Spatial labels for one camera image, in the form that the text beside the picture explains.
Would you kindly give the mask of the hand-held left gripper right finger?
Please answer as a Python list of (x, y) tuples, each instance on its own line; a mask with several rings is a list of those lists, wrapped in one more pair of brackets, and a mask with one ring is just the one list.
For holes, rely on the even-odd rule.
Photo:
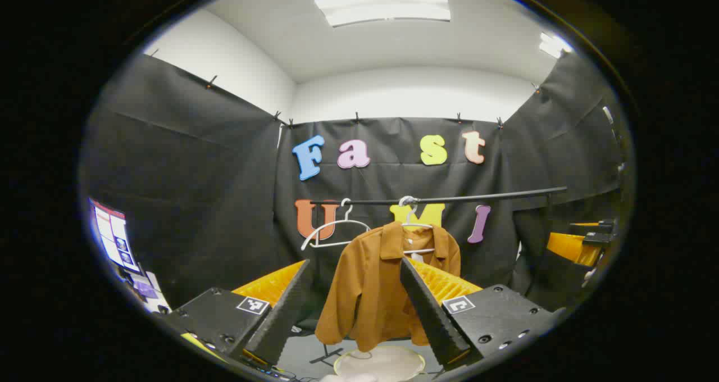
[(445, 371), (498, 361), (560, 322), (506, 285), (480, 288), (416, 260), (402, 259), (400, 280)]

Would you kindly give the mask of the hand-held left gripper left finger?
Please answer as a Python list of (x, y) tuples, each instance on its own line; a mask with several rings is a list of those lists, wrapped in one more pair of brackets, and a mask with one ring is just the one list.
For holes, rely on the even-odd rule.
[(268, 371), (277, 365), (311, 289), (311, 262), (303, 260), (233, 292), (213, 287), (163, 315), (180, 336), (221, 361)]

